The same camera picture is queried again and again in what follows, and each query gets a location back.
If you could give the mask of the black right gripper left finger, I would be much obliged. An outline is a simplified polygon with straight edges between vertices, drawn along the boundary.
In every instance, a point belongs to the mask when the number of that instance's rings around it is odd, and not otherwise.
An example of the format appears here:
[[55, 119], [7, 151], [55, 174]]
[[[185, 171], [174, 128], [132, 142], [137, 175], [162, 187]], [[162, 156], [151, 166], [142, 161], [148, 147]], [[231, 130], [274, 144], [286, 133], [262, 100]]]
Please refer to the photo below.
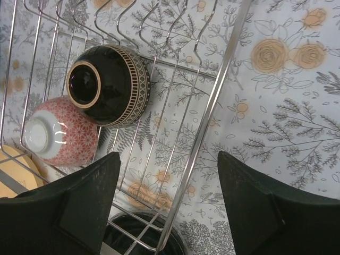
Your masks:
[[1, 198], [1, 254], [99, 254], [120, 172], [111, 152], [14, 198]]

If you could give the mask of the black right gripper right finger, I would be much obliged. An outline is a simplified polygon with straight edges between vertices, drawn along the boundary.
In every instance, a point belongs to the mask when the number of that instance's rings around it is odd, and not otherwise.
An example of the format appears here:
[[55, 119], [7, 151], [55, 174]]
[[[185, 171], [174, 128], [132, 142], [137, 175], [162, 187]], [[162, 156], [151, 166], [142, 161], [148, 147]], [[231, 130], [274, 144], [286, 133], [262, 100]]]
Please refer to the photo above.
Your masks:
[[224, 151], [218, 175], [236, 254], [339, 254], [339, 200], [291, 187]]

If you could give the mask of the floral patterned bowl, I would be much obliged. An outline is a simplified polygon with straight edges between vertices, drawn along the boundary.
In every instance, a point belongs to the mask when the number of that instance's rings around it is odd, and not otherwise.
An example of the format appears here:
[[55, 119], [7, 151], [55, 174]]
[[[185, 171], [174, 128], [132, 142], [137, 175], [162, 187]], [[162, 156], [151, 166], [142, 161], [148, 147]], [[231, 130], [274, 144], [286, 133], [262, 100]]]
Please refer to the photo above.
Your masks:
[[97, 126], [87, 120], [68, 96], [41, 103], [26, 121], [23, 139], [44, 163], [80, 167], [97, 149]]

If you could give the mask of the brown rimmed cream bowl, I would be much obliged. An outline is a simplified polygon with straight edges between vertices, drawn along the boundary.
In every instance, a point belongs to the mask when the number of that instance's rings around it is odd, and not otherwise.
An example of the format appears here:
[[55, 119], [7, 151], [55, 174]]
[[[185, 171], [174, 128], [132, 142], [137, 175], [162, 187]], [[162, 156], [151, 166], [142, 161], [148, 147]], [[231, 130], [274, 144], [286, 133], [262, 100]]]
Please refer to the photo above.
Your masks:
[[89, 121], [123, 128], [137, 121], [150, 98], [150, 74], [135, 51], [115, 45], [89, 48], [72, 64], [67, 94]]

